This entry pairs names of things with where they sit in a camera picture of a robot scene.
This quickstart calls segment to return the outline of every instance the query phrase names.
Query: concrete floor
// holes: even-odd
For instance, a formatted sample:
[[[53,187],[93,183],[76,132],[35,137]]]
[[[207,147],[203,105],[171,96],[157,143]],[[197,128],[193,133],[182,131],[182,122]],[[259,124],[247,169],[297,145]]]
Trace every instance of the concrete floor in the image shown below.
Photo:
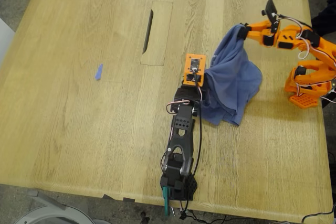
[[[0,0],[0,18],[5,21],[14,31],[17,29],[19,22],[29,0]],[[326,6],[326,0],[309,0],[311,16],[315,17]],[[336,33],[325,36],[326,39],[336,43]],[[325,131],[327,136],[327,144],[329,151],[336,154],[336,127],[334,127],[336,105],[330,104],[324,111]],[[27,189],[0,185],[0,224],[15,223],[15,221],[39,206],[36,202],[26,196]],[[55,192],[45,192],[45,194],[58,200],[60,203],[77,207],[89,214],[93,219],[103,219],[117,223],[140,223],[140,213],[145,211],[147,216],[151,218],[150,223],[197,223],[194,220],[179,220],[176,217],[169,219],[163,216],[163,207],[151,206],[145,204],[137,204],[131,202],[116,201],[111,199],[100,199],[92,197],[84,197],[70,194],[61,194]],[[206,221],[223,218],[224,215],[218,215],[208,212],[195,211],[195,214]],[[268,224],[274,221],[260,219],[243,219],[233,220],[230,223],[247,223],[247,224]]]

